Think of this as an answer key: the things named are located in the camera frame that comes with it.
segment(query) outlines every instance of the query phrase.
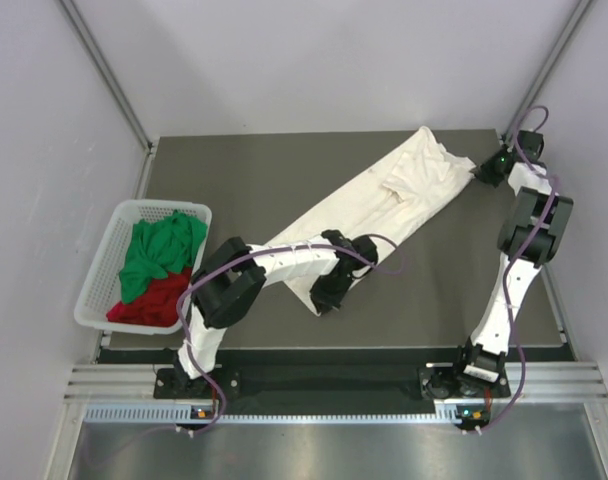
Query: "metal corner post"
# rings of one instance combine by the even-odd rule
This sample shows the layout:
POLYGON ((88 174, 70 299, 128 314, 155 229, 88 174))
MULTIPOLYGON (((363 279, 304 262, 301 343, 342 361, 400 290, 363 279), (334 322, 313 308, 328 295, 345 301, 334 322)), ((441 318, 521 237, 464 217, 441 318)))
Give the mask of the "metal corner post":
POLYGON ((544 63, 537 72, 537 75, 531 82, 526 94, 522 98, 522 101, 513 114, 510 123, 506 129, 506 137, 509 138, 511 131, 522 118, 524 112, 533 104, 537 99, 540 92, 550 79, 555 67, 559 63, 562 55, 569 47, 571 40, 575 34, 579 31, 582 21, 587 17, 591 7, 595 4, 595 0, 579 0, 575 5, 575 8, 568 17, 568 20, 564 24, 562 31, 558 35, 555 43, 549 51, 544 63))
POLYGON ((115 74, 113 73, 113 70, 106 61, 106 58, 104 58, 102 50, 95 41, 93 34, 91 33, 86 22, 84 21, 84 17, 77 8, 77 5, 75 4, 74 0, 55 1, 60 6, 62 13, 64 14, 66 20, 70 24, 77 37, 79 38, 82 46, 89 54, 91 61, 95 65, 95 68, 100 74, 100 77, 102 78, 104 84, 111 93, 113 100, 115 100, 117 107, 122 112, 122 115, 124 115, 126 122, 131 127, 133 134, 135 135, 139 143, 142 145, 142 148, 146 152, 150 152, 153 147, 153 142, 148 137, 146 131, 144 130, 144 127, 142 126, 142 123, 137 118, 133 107, 131 107, 128 98, 124 94, 122 87, 120 86, 115 74))

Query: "laundry basket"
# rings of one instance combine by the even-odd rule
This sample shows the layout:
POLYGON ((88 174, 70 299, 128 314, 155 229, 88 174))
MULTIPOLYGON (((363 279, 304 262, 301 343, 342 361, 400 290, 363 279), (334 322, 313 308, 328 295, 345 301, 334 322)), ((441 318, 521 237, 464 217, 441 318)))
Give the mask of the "laundry basket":
POLYGON ((211 226, 211 210, 206 205, 165 200, 127 200, 120 203, 106 227, 84 286, 75 304, 75 321, 80 325, 112 332, 144 335, 169 334, 182 326, 179 318, 171 327, 151 327, 109 322, 106 313, 121 300, 119 272, 124 267, 126 251, 131 243, 133 225, 144 219, 157 222, 177 210, 196 217, 207 226, 206 238, 197 251, 193 271, 199 268, 211 226))

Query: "dark gray mat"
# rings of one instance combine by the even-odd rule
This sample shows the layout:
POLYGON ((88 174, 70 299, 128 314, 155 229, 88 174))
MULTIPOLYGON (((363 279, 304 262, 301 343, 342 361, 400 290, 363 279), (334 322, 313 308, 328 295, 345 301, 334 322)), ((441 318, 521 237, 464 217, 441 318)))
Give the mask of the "dark gray mat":
MULTIPOLYGON (((102 462, 151 427, 85 423, 80 438, 102 462)), ((582 405, 518 404, 479 438, 451 425, 227 424, 193 440, 158 432, 99 471, 81 445, 71 480, 606 479, 582 405)))
MULTIPOLYGON (((213 210, 206 254, 239 235, 262 244, 379 160, 409 132, 165 137, 148 198, 204 203, 213 210)), ((455 155, 476 163, 498 148, 493 130, 435 132, 455 155)), ((499 265, 496 240, 514 195, 472 182, 401 246, 403 275, 374 273, 339 312, 318 318, 284 285, 265 289, 229 329, 225 348, 439 347, 462 344, 478 324, 499 265)), ((384 264, 395 268, 391 255, 384 264)), ((526 345, 560 345, 541 279, 519 315, 526 345)), ((181 335, 113 334, 111 348, 178 346, 181 335)))

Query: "gray wall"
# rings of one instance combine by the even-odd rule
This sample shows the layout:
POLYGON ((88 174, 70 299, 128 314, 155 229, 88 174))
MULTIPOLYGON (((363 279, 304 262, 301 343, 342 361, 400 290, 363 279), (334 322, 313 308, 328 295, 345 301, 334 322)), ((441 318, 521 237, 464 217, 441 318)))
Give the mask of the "gray wall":
POLYGON ((77 3, 152 137, 503 129, 574 4, 77 3))
POLYGON ((95 338, 73 305, 142 159, 56 2, 0 2, 0 479, 45 466, 95 338))
POLYGON ((575 200, 552 269, 581 354, 608 387, 608 1, 596 2, 537 103, 551 108, 545 161, 575 200))

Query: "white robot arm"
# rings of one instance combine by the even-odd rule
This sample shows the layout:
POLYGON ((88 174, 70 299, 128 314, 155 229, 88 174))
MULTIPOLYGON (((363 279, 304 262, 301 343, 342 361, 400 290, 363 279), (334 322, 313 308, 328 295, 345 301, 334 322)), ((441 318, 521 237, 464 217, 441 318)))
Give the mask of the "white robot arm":
MULTIPOLYGON (((543 141, 541 135, 532 135, 535 137, 531 142, 531 151, 534 152, 532 161, 535 162, 543 148, 543 141)), ((522 138, 522 145, 529 145, 528 140, 522 138)), ((500 265, 491 298, 478 327, 462 348, 461 357, 454 366, 453 376, 463 392, 479 392, 500 379, 511 334, 508 309, 512 310, 513 318, 517 318, 531 282, 559 247, 573 205, 572 200, 556 195, 543 226, 520 258, 514 258, 541 216, 552 189, 541 164, 526 165, 517 162, 514 156, 510 158, 510 155, 503 148, 475 171, 478 179, 493 185, 498 185, 508 176, 516 200, 499 236, 500 265), (502 288, 509 266, 507 284, 510 306, 502 288)), ((190 339, 185 341, 178 353, 179 366, 188 379, 200 376, 189 358, 188 342, 197 363, 205 372, 211 371, 226 328, 246 315, 264 287, 299 276, 317 275, 319 278, 310 293, 318 312, 324 314, 340 307, 341 300, 356 278, 355 273, 363 270, 364 264, 331 249, 306 248, 310 244, 340 246, 362 255, 372 264, 377 263, 377 248, 370 238, 363 236, 351 241, 337 230, 328 230, 291 245, 246 245, 239 237, 229 240, 204 263, 193 276, 192 283, 242 255, 275 247, 281 247, 283 251, 256 256, 233 269, 232 276, 230 272, 228 275, 220 274, 193 293, 189 307, 190 339)))
POLYGON ((377 263, 377 248, 368 236, 351 241, 337 230, 327 230, 306 241, 289 245, 246 245, 239 237, 225 242, 196 272, 192 283, 240 256, 266 250, 283 251, 257 255, 229 271, 229 275, 223 273, 216 276, 192 295, 189 306, 190 339, 185 340, 178 352, 179 363, 188 378, 193 380, 200 376, 189 357, 188 348, 191 348, 195 360, 205 372, 213 370, 215 355, 226 329, 246 315, 264 287, 315 275, 319 278, 310 295, 318 312, 324 314, 339 308, 356 278, 355 274, 363 270, 365 265, 346 253, 334 251, 333 246, 353 252, 372 264, 377 263))

